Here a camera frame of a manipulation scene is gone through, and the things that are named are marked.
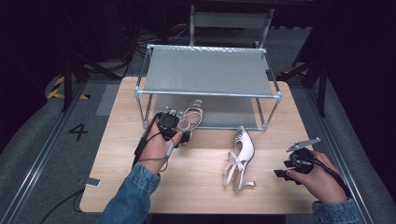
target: handheld controller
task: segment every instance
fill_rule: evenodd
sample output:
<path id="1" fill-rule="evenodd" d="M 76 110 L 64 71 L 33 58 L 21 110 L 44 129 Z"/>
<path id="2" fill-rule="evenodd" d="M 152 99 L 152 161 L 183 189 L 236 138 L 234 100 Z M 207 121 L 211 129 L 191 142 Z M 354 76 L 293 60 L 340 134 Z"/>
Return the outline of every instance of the handheld controller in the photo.
<path id="1" fill-rule="evenodd" d="M 134 167 L 134 165 L 139 161 L 140 155 L 142 154 L 143 149 L 148 143 L 149 132 L 151 131 L 152 125 L 156 123 L 157 119 L 159 120 L 158 128 L 163 138 L 166 141 L 168 140 L 172 141 L 171 146 L 168 148 L 168 151 L 166 152 L 166 156 L 170 157 L 173 148 L 178 147 L 178 144 L 175 145 L 172 140 L 173 136 L 175 136 L 175 134 L 177 134 L 178 132 L 177 125 L 179 123 L 179 118 L 176 116 L 176 111 L 169 110 L 167 113 L 159 112 L 151 120 L 151 123 L 148 125 L 146 131 L 143 133 L 143 136 L 140 138 L 139 144 L 137 145 L 136 150 L 134 151 L 134 163 L 132 167 Z M 190 131 L 184 132 L 179 143 L 183 144 L 189 142 L 190 136 L 191 136 Z"/>

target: denim sleeve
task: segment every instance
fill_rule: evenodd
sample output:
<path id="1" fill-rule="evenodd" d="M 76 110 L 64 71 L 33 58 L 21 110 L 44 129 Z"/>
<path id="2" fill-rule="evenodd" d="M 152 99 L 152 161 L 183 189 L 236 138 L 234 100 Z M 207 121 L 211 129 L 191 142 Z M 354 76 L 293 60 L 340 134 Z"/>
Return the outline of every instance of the denim sleeve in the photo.
<path id="1" fill-rule="evenodd" d="M 160 177 L 138 162 L 96 223 L 144 223 L 150 208 L 149 196 L 159 184 Z"/>
<path id="2" fill-rule="evenodd" d="M 315 223 L 363 223 L 353 199 L 348 199 L 343 203 L 314 202 L 312 207 Z"/>

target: metal frame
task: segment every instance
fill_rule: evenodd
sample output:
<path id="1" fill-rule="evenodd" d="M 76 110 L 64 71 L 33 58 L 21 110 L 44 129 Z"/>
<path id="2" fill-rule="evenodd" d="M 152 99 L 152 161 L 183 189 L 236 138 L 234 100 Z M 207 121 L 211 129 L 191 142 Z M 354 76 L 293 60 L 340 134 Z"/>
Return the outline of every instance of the metal frame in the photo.
<path id="1" fill-rule="evenodd" d="M 148 119 L 149 119 L 149 111 L 151 109 L 151 101 L 152 101 L 152 96 L 154 94 L 182 94 L 182 95 L 205 95 L 205 96 L 237 96 L 237 97 L 249 97 L 250 99 L 255 98 L 256 99 L 256 104 L 257 104 L 257 108 L 258 108 L 258 112 L 260 115 L 260 120 L 261 120 L 261 127 L 257 127 L 254 129 L 249 128 L 250 130 L 254 130 L 254 131 L 266 131 L 268 128 L 268 125 L 273 117 L 273 115 L 275 114 L 275 111 L 277 109 L 277 106 L 280 104 L 281 100 L 282 100 L 282 93 L 276 83 L 276 79 L 274 76 L 274 73 L 271 69 L 271 66 L 269 66 L 269 69 L 267 71 L 267 69 L 263 68 L 263 71 L 267 74 L 268 76 L 268 72 L 271 75 L 271 79 L 273 80 L 274 84 L 275 84 L 275 88 L 276 88 L 276 94 L 272 94 L 272 95 L 268 95 L 268 94 L 227 94 L 227 93 L 215 93 L 215 92 L 185 92 L 185 91 L 145 91 L 144 89 L 141 89 L 140 87 L 140 83 L 141 83 L 141 79 L 144 75 L 144 71 L 145 68 L 148 67 L 148 63 L 149 63 L 149 59 L 152 57 L 153 52 L 155 49 L 176 49 L 176 50 L 198 50 L 198 51 L 202 51 L 202 50 L 214 50 L 214 51 L 218 51 L 218 52 L 231 52 L 233 53 L 233 50 L 239 50 L 242 52 L 258 52 L 261 51 L 263 56 L 265 57 L 265 49 L 237 49 L 237 48 L 208 48 L 208 47 L 191 47 L 191 46 L 165 46 L 165 45 L 148 45 L 147 46 L 147 51 L 146 51 L 146 55 L 143 61 L 143 66 L 142 69 L 140 71 L 138 80 L 136 82 L 136 86 L 134 89 L 134 96 L 136 98 L 137 101 L 137 105 L 139 108 L 139 114 L 140 114 L 140 118 L 142 119 L 142 124 L 143 124 L 143 128 L 146 129 L 148 126 Z M 140 101 L 140 94 L 148 94 L 148 105 L 146 108 L 146 111 L 144 111 L 141 101 Z M 264 115 L 262 113 L 262 106 L 260 103 L 260 99 L 261 98 L 268 98 L 268 99 L 275 99 L 276 102 L 274 104 L 274 107 L 270 113 L 270 115 L 268 116 L 267 121 L 265 121 L 264 119 Z M 197 127 L 197 128 L 206 128 L 206 129 L 235 129 L 235 127 Z"/>

